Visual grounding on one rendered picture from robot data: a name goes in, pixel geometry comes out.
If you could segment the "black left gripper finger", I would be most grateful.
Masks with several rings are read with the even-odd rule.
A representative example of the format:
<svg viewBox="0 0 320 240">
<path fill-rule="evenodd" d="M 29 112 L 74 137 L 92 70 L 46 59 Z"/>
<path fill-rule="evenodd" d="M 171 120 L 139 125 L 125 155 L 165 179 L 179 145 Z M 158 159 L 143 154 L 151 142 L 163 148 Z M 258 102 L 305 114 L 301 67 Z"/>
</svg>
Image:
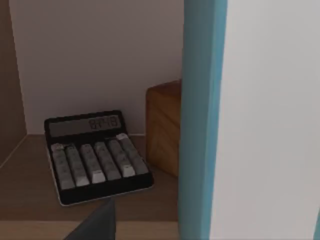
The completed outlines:
<svg viewBox="0 0 320 240">
<path fill-rule="evenodd" d="M 116 204 L 108 198 L 82 221 L 65 240 L 116 240 Z"/>
</svg>

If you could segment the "black calculator with grey keys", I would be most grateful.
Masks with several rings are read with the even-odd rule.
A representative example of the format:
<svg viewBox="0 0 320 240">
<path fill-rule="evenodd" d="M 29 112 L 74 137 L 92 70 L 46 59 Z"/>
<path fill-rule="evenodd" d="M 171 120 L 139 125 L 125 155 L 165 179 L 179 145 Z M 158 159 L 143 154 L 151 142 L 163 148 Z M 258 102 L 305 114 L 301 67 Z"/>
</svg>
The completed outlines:
<svg viewBox="0 0 320 240">
<path fill-rule="evenodd" d="M 44 133 L 62 206 L 154 185 L 153 174 L 129 138 L 120 110 L 48 118 Z"/>
</svg>

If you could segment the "wooden open shelf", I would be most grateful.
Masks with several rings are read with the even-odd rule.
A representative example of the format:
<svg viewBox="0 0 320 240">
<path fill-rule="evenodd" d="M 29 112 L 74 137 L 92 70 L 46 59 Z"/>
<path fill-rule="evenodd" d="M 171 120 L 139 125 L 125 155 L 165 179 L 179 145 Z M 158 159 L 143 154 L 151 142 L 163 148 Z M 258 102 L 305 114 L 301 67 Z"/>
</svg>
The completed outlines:
<svg viewBox="0 0 320 240">
<path fill-rule="evenodd" d="M 183 0 L 9 0 L 26 136 L 0 166 L 0 239 L 59 240 L 100 200 L 63 207 L 44 121 L 121 110 L 141 153 L 146 91 L 181 78 Z"/>
</svg>

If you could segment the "brown wooden block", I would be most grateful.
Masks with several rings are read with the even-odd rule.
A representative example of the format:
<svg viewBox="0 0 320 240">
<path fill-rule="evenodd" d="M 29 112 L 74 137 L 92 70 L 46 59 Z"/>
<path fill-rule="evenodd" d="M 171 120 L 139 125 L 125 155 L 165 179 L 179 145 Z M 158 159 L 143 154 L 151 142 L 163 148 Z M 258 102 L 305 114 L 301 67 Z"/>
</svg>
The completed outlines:
<svg viewBox="0 0 320 240">
<path fill-rule="evenodd" d="M 179 175 L 181 83 L 180 79 L 162 83 L 145 95 L 146 160 L 175 177 Z"/>
</svg>

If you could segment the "blue book with white pages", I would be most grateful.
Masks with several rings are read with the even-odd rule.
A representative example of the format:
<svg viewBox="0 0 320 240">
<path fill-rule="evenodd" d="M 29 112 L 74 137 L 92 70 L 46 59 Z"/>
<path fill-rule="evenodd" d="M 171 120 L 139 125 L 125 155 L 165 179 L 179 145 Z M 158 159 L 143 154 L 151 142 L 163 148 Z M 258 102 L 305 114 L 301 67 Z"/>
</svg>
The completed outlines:
<svg viewBox="0 0 320 240">
<path fill-rule="evenodd" d="M 320 0 L 184 0 L 181 240 L 320 240 Z"/>
</svg>

